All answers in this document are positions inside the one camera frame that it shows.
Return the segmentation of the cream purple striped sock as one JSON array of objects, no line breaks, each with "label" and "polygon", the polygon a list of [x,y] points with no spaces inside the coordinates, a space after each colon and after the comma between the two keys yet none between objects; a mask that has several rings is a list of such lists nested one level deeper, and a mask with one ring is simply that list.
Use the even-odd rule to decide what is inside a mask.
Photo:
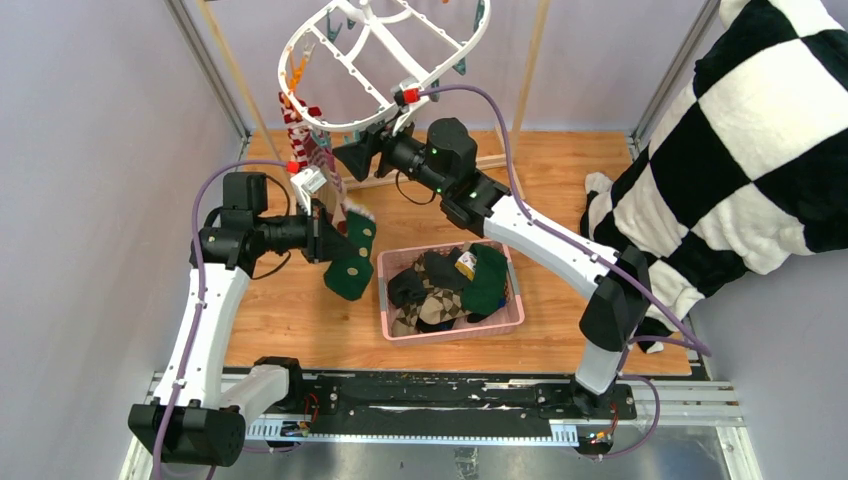
[{"label": "cream purple striped sock", "polygon": [[311,133],[305,143],[308,154],[308,164],[317,166],[326,182],[314,194],[326,208],[330,223],[341,233],[347,232],[346,211],[343,202],[347,191],[340,173],[336,167],[335,157],[327,145],[327,139]]}]

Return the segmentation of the dark green sock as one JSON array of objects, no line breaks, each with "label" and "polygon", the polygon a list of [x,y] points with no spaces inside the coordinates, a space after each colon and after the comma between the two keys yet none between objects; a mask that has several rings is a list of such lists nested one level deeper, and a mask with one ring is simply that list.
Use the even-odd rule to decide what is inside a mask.
[{"label": "dark green sock", "polygon": [[363,296],[374,274],[371,254],[377,233],[376,219],[368,209],[348,203],[346,228],[346,238],[354,252],[332,261],[323,279],[330,291],[347,301],[356,301]]},{"label": "dark green sock", "polygon": [[469,253],[476,258],[474,277],[461,290],[461,305],[470,313],[488,316],[506,298],[508,262],[501,251],[482,243],[473,243]]}]

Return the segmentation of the white round sock hanger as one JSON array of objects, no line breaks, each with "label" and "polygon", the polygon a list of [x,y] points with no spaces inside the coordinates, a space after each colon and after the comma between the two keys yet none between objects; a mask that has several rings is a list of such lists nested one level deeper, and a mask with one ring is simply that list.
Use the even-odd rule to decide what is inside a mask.
[{"label": "white round sock hanger", "polygon": [[395,91],[462,74],[490,20],[488,1],[329,1],[283,47],[280,91],[316,129],[362,131],[380,121],[400,129],[426,103],[401,107]]}]

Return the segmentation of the plain black sock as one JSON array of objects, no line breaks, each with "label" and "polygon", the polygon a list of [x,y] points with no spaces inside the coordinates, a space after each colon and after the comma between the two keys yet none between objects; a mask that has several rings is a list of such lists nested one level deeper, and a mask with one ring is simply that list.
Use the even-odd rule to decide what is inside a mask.
[{"label": "plain black sock", "polygon": [[434,287],[458,291],[471,283],[471,280],[456,267],[456,262],[462,254],[459,248],[453,248],[446,255],[436,251],[427,251],[423,254],[424,272]]},{"label": "plain black sock", "polygon": [[423,302],[428,292],[413,267],[406,268],[387,283],[387,296],[396,308]]}]

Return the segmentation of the argyle brown sock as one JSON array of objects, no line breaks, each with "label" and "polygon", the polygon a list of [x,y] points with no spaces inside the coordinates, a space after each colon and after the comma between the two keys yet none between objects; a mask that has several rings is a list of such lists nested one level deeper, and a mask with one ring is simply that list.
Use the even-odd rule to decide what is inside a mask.
[{"label": "argyle brown sock", "polygon": [[[428,295],[438,287],[434,287],[429,279],[427,278],[424,272],[424,259],[423,255],[419,256],[412,266],[419,277],[422,279],[423,284],[428,292]],[[416,328],[416,321],[419,319],[419,312],[423,302],[418,304],[407,305],[403,308],[396,308],[391,302],[391,304],[396,308],[395,319],[392,323],[392,335],[399,336],[408,336],[412,334],[421,334]]]},{"label": "argyle brown sock", "polygon": [[429,324],[457,319],[471,314],[461,303],[461,293],[449,289],[435,288],[424,300],[419,318]]}]

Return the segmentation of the black blue sock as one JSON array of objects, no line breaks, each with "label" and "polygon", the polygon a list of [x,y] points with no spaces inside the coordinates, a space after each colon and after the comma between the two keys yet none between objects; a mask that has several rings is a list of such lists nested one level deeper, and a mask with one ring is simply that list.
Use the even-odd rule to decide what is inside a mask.
[{"label": "black blue sock", "polygon": [[436,324],[429,324],[419,318],[416,321],[415,328],[422,334],[438,333],[452,330],[455,323],[456,319],[450,319]]}]

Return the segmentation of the pink plastic basket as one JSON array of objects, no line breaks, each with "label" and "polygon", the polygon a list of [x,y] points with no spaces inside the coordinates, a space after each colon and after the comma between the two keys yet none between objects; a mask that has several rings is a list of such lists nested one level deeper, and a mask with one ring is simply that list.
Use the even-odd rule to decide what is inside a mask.
[{"label": "pink plastic basket", "polygon": [[506,273],[497,309],[489,315],[467,310],[462,292],[435,286],[428,273],[441,256],[471,266],[470,243],[388,250],[377,257],[377,288],[383,337],[396,346],[413,346],[509,334],[524,323],[525,312],[509,248],[483,244],[504,258]]}]

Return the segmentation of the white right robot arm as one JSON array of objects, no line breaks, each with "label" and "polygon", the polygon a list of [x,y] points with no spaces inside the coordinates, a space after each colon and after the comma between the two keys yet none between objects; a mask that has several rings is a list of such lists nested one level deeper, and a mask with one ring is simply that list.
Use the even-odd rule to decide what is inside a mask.
[{"label": "white right robot arm", "polygon": [[424,140],[410,128],[395,132],[378,123],[360,143],[366,164],[379,159],[376,176],[407,176],[439,197],[452,224],[517,250],[587,299],[579,321],[586,345],[569,396],[584,417],[607,409],[628,342],[649,306],[645,257],[634,247],[599,245],[528,207],[477,167],[478,144],[456,118],[435,121]]}]

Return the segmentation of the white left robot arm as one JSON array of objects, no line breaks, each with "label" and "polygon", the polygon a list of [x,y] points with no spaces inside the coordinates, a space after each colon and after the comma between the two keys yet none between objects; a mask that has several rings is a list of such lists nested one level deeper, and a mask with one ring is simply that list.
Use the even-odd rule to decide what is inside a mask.
[{"label": "white left robot arm", "polygon": [[370,258],[376,220],[365,206],[347,200],[342,224],[333,222],[311,192],[315,168],[296,174],[283,187],[297,202],[294,213],[268,214],[269,177],[261,161],[232,163],[212,174],[223,187],[221,204],[206,218],[193,216],[189,291],[167,369],[152,398],[131,407],[128,425],[152,458],[151,475],[164,478],[169,465],[199,465],[214,471],[240,457],[248,428],[269,408],[315,414],[298,360],[263,357],[228,390],[221,387],[224,359],[235,316],[257,261],[267,253],[288,258],[300,252],[311,263],[343,271],[330,283],[338,296],[358,299],[373,268],[356,269]]}]

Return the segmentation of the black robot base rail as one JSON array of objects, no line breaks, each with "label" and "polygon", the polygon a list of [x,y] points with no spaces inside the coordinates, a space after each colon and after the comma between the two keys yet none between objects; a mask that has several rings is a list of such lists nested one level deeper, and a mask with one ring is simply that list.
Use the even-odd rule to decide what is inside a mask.
[{"label": "black robot base rail", "polygon": [[306,370],[303,389],[248,440],[572,447],[640,417],[625,383],[590,407],[566,375]]}]

